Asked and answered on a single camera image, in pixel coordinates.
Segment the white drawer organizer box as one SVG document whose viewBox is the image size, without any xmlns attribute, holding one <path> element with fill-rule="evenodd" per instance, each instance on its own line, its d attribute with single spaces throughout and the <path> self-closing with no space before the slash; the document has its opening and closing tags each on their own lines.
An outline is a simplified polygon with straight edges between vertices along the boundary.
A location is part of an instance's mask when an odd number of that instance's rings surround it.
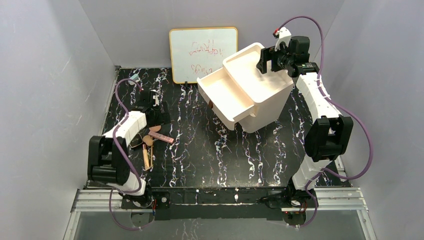
<svg viewBox="0 0 424 240">
<path fill-rule="evenodd" d="M 278 120 L 294 86 L 285 70 L 270 70 L 270 61 L 265 63 L 267 73 L 261 73 L 257 68 L 264 48 L 261 43 L 255 42 L 222 62 L 229 76 L 252 101 L 253 109 L 238 121 L 247 133 L 253 133 Z"/>
</svg>

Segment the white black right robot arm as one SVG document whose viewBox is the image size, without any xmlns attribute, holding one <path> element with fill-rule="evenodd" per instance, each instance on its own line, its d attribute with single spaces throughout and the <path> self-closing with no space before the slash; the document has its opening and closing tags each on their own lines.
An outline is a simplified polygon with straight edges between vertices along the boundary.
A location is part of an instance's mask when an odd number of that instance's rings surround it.
<svg viewBox="0 0 424 240">
<path fill-rule="evenodd" d="M 313 120 L 304 138 L 305 157 L 282 193 L 289 201 L 311 198 L 319 175 L 346 152 L 354 125 L 351 117 L 343 116 L 329 102 L 319 67 L 309 61 L 309 47 L 310 39 L 306 36 L 280 35 L 275 46 L 261 49 L 256 65 L 262 74 L 268 70 L 286 71 L 303 95 Z"/>
</svg>

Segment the pink lipstick box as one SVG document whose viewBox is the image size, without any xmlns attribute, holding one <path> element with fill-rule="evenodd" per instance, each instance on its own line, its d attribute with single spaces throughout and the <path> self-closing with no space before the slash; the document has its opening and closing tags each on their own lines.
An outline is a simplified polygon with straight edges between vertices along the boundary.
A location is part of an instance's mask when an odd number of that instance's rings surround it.
<svg viewBox="0 0 424 240">
<path fill-rule="evenodd" d="M 152 138 L 155 138 L 157 140 L 169 143 L 169 144 L 173 144 L 174 143 L 174 139 L 169 137 L 169 136 L 165 136 L 163 134 L 160 134 L 158 132 L 154 132 L 154 131 L 149 131 L 148 133 L 149 136 L 151 136 Z"/>
</svg>

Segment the white top drawer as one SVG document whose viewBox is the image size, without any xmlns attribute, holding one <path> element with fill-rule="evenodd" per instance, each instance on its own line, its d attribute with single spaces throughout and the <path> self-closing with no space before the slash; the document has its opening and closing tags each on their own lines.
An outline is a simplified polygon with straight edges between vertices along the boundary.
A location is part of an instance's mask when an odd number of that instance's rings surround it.
<svg viewBox="0 0 424 240">
<path fill-rule="evenodd" d="M 254 102 L 224 68 L 197 79 L 198 90 L 227 129 L 254 112 Z"/>
</svg>

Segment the black compact powder case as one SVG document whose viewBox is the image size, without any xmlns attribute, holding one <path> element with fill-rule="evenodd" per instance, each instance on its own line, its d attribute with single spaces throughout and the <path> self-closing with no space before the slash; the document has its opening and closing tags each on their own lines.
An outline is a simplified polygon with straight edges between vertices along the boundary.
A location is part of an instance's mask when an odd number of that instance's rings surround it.
<svg viewBox="0 0 424 240">
<path fill-rule="evenodd" d="M 141 146 L 142 144 L 144 143 L 144 141 L 143 141 L 143 137 L 139 134 L 139 133 L 137 133 L 135 136 L 134 136 L 134 138 L 131 140 L 131 142 L 129 143 L 129 147 L 131 148 L 131 149 L 136 149 L 136 148 L 138 148 L 139 146 Z"/>
</svg>

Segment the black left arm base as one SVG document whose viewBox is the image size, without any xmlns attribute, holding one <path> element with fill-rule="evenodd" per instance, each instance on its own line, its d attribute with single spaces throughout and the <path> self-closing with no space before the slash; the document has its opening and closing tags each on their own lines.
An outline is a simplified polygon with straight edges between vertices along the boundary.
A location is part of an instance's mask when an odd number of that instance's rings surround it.
<svg viewBox="0 0 424 240">
<path fill-rule="evenodd" d="M 168 209 L 171 204 L 170 192 L 163 189 L 147 188 L 144 195 L 135 196 L 119 193 L 122 209 Z"/>
</svg>

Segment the yellow framed whiteboard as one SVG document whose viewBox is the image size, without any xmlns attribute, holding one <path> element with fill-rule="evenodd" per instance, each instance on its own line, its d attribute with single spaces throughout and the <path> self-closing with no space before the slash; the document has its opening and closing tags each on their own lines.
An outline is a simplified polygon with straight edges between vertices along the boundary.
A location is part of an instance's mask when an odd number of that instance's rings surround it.
<svg viewBox="0 0 424 240">
<path fill-rule="evenodd" d="M 195 84 L 222 67 L 238 51 L 235 27 L 175 28 L 169 32 L 172 79 L 175 84 Z"/>
</svg>

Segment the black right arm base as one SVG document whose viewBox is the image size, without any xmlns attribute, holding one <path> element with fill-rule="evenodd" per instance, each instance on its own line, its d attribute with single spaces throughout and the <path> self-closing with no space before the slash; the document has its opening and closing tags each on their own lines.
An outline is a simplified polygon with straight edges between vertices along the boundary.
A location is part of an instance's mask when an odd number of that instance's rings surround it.
<svg viewBox="0 0 424 240">
<path fill-rule="evenodd" d="M 318 197 L 314 189 L 301 190 L 289 185 L 284 188 L 268 190 L 264 196 L 256 200 L 270 209 L 294 208 L 296 212 L 319 207 Z"/>
</svg>

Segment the round orange makeup sponge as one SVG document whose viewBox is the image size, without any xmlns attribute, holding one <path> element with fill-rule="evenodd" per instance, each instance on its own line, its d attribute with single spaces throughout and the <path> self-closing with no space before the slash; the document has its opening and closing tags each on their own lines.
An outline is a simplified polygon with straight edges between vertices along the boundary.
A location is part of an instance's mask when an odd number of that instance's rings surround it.
<svg viewBox="0 0 424 240">
<path fill-rule="evenodd" d="M 162 126 L 161 125 L 157 125 L 157 126 L 152 126 L 149 128 L 150 131 L 152 132 L 159 132 L 161 130 Z"/>
</svg>

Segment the teardrop orange makeup sponge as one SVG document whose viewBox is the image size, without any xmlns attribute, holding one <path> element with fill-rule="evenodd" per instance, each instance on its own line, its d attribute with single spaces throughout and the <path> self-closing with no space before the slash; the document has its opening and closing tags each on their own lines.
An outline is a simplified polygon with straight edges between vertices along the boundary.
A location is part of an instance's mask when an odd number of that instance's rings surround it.
<svg viewBox="0 0 424 240">
<path fill-rule="evenodd" d="M 154 140 L 150 135 L 145 135 L 142 140 L 147 146 L 153 146 Z"/>
</svg>

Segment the light blue small stapler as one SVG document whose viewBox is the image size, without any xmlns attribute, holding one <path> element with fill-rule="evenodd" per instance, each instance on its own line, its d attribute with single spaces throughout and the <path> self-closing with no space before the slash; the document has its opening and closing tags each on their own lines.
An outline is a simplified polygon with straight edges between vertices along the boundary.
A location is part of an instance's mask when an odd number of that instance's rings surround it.
<svg viewBox="0 0 424 240">
<path fill-rule="evenodd" d="M 139 75 L 136 73 L 136 74 L 132 75 L 132 76 L 130 77 L 130 79 L 131 79 L 131 80 L 133 80 L 133 81 L 138 81 L 138 79 L 139 79 Z"/>
</svg>

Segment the thin wooden makeup pencil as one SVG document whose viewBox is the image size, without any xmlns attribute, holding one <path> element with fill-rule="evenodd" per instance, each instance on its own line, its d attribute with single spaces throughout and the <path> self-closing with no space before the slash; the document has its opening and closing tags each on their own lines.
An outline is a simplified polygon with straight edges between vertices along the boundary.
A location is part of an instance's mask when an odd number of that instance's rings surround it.
<svg viewBox="0 0 424 240">
<path fill-rule="evenodd" d="M 149 168 L 151 169 L 153 167 L 153 145 L 149 146 L 148 159 L 149 159 Z"/>
</svg>

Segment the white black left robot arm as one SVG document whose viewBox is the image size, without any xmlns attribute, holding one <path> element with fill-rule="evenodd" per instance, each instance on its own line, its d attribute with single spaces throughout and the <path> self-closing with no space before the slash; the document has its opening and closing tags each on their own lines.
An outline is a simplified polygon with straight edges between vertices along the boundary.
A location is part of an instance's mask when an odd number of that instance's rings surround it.
<svg viewBox="0 0 424 240">
<path fill-rule="evenodd" d="M 167 103 L 159 101 L 155 90 L 142 90 L 139 100 L 119 123 L 103 135 L 90 138 L 88 179 L 114 187 L 126 195 L 144 195 L 147 183 L 130 161 L 129 145 L 141 130 L 169 123 Z"/>
</svg>

